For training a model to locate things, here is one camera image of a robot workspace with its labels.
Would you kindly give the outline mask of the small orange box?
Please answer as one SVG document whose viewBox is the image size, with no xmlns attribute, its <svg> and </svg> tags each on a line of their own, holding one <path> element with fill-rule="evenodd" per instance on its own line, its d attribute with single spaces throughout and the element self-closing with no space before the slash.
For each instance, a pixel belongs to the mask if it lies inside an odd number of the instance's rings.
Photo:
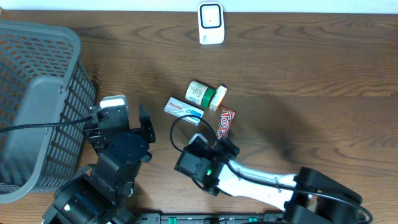
<svg viewBox="0 0 398 224">
<path fill-rule="evenodd" d="M 223 86 L 223 85 L 220 85 L 216 89 L 215 94 L 212 97 L 212 99 L 210 101 L 210 104 L 209 104 L 209 109 L 210 110 L 216 111 L 220 107 L 222 101 L 225 98 L 225 95 L 226 95 L 227 91 L 228 91 L 228 89 L 225 86 Z"/>
</svg>

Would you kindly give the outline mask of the orange Top chocolate bar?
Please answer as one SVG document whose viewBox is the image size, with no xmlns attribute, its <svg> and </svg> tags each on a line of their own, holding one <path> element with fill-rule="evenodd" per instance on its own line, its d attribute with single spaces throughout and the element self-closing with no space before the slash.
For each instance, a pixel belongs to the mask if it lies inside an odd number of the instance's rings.
<svg viewBox="0 0 398 224">
<path fill-rule="evenodd" d="M 220 120 L 216 131 L 217 139 L 228 137 L 235 115 L 235 110 L 224 106 L 221 107 Z"/>
</svg>

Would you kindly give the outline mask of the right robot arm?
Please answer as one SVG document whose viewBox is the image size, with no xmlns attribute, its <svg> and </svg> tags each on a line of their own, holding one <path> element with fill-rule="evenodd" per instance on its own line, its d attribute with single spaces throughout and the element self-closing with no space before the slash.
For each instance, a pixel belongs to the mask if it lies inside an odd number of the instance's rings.
<svg viewBox="0 0 398 224">
<path fill-rule="evenodd" d="M 285 223 L 372 223 L 362 197 L 321 172 L 273 174 L 236 162 L 239 148 L 221 138 L 214 147 L 200 135 L 181 151 L 175 170 L 211 195 L 247 197 L 282 211 Z"/>
</svg>

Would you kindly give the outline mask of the green lid jar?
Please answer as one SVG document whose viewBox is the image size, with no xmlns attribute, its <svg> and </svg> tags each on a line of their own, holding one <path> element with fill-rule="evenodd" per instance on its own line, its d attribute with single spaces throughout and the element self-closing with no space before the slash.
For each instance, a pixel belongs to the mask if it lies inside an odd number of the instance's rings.
<svg viewBox="0 0 398 224">
<path fill-rule="evenodd" d="M 209 108 L 210 101 L 216 90 L 197 81 L 190 82 L 185 99 L 204 108 Z"/>
</svg>

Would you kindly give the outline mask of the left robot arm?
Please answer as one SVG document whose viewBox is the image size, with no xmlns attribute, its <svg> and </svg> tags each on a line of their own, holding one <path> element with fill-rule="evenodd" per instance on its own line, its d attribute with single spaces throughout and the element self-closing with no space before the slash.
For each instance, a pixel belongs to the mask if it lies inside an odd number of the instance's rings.
<svg viewBox="0 0 398 224">
<path fill-rule="evenodd" d="M 139 108 L 139 128 L 131 128 L 127 107 L 95 106 L 83 134 L 98 160 L 83 166 L 54 194 L 44 223 L 134 223 L 124 202 L 134 194 L 141 165 L 152 159 L 155 142 L 151 118 Z"/>
</svg>

